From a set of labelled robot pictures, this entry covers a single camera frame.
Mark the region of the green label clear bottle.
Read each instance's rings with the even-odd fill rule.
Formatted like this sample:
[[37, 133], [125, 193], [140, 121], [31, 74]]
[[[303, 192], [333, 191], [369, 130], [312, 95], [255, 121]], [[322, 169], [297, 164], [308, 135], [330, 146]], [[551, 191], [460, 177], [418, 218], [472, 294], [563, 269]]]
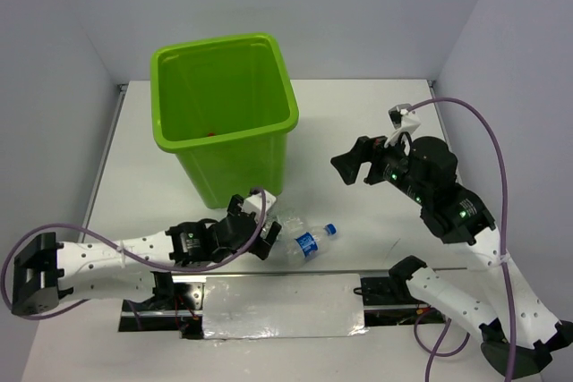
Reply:
[[269, 211], [265, 225], [262, 228], [264, 237], [268, 236], [274, 223], [281, 226], [277, 235], [277, 242], [284, 242], [299, 237], [307, 229], [304, 218], [291, 208], [272, 208]]

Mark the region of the blue label bottle blue cap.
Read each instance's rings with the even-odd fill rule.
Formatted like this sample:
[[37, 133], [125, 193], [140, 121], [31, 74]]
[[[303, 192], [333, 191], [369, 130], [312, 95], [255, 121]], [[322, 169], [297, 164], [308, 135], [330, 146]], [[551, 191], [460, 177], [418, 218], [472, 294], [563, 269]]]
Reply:
[[299, 268], [328, 251], [338, 229], [333, 224], [308, 227], [286, 233], [271, 252], [280, 267]]

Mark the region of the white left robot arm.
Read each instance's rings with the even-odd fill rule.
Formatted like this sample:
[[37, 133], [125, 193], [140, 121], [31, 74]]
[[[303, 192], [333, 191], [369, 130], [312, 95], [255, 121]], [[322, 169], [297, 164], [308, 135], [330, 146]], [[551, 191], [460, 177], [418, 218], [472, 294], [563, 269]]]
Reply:
[[29, 320], [54, 318], [86, 301], [146, 301], [163, 310], [175, 298], [173, 276], [203, 274], [245, 253], [265, 260], [281, 226], [267, 220], [276, 204], [268, 191], [253, 189], [229, 201], [225, 217], [203, 218], [142, 237], [111, 241], [85, 227], [76, 232], [91, 242], [57, 239], [63, 223], [42, 225], [17, 241], [1, 274], [12, 285], [1, 288], [14, 316]]

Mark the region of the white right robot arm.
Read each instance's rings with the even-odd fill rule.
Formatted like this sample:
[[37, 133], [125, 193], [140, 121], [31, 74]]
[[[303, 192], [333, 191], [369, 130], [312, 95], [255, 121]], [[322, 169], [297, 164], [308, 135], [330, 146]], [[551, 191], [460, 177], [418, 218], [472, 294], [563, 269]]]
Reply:
[[419, 204], [425, 226], [462, 258], [486, 297], [475, 299], [408, 256], [389, 270], [396, 301], [417, 299], [450, 317], [480, 341], [484, 358], [501, 375], [508, 369], [513, 378], [538, 374], [552, 352], [571, 345], [571, 322], [550, 312], [501, 252], [499, 228], [483, 201], [458, 182], [458, 159], [445, 141], [425, 136], [391, 145], [384, 136], [362, 136], [330, 163], [347, 185], [368, 163], [365, 183], [387, 182]]

